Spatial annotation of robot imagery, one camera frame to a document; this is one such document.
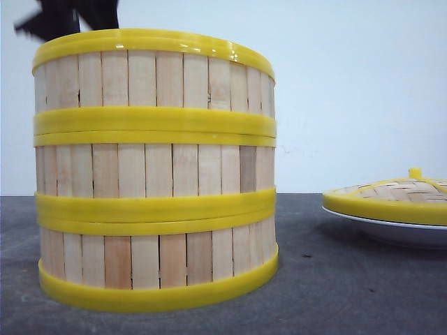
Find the gray table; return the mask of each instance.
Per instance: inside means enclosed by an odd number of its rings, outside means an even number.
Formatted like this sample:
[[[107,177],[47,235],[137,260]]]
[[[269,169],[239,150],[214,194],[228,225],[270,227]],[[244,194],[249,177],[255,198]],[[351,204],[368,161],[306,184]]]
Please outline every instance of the gray table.
[[[388,246],[320,209],[321,195],[280,194],[277,275],[220,304],[169,313],[82,310],[38,286],[30,197],[1,199],[1,333],[447,334],[447,252]]]

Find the bamboo steamer lid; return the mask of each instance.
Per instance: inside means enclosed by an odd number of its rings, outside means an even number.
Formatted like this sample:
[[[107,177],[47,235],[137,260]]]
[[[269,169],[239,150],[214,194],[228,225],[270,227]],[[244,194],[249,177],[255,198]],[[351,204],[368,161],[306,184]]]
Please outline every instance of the bamboo steamer lid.
[[[447,180],[425,178],[413,167],[407,178],[327,191],[323,208],[376,221],[447,226]]]

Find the yellow plastic rim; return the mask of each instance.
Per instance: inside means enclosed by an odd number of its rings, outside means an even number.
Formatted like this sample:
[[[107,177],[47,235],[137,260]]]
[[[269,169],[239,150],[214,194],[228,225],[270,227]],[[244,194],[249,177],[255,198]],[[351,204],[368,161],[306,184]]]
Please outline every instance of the yellow plastic rim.
[[[328,191],[323,193],[323,206],[337,213],[374,220],[423,225],[447,225],[447,204],[381,200],[356,196],[362,190],[392,181],[407,179],[380,181],[351,193],[340,193],[337,190]],[[419,180],[427,182],[441,191],[446,190],[442,186],[433,183],[430,179],[421,178]]]
[[[275,146],[270,117],[183,107],[107,106],[49,110],[34,117],[34,145],[189,143]]]
[[[173,198],[36,194],[39,225],[82,235],[169,235],[238,227],[274,215],[275,189]]]
[[[193,308],[229,300],[267,283],[278,267],[278,245],[273,257],[261,266],[243,274],[179,288],[152,290],[118,290],[95,288],[63,281],[51,276],[39,260],[43,291],[58,302],[68,305],[120,313],[144,313]]]
[[[257,68],[274,79],[269,61],[248,47],[196,33],[160,29],[106,29],[56,38],[38,48],[33,72],[51,59],[110,50],[160,50],[216,57]]]

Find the white wall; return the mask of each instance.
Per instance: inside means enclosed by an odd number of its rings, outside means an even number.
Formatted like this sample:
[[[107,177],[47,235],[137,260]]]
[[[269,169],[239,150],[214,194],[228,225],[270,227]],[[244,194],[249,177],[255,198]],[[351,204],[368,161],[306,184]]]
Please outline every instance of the white wall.
[[[31,60],[13,22],[34,0],[1,2],[1,194],[35,189]],[[119,2],[121,27],[191,31],[264,54],[276,77],[277,186],[325,189],[447,178],[447,1]]]

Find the white saucer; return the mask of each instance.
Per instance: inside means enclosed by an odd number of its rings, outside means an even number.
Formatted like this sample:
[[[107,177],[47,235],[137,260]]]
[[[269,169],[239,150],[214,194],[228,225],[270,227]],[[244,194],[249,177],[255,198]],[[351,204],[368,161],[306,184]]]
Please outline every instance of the white saucer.
[[[322,208],[328,213],[356,221],[358,228],[372,239],[412,248],[447,248],[447,226],[445,225],[419,225],[380,221],[341,214],[336,211],[330,211],[325,207]]]

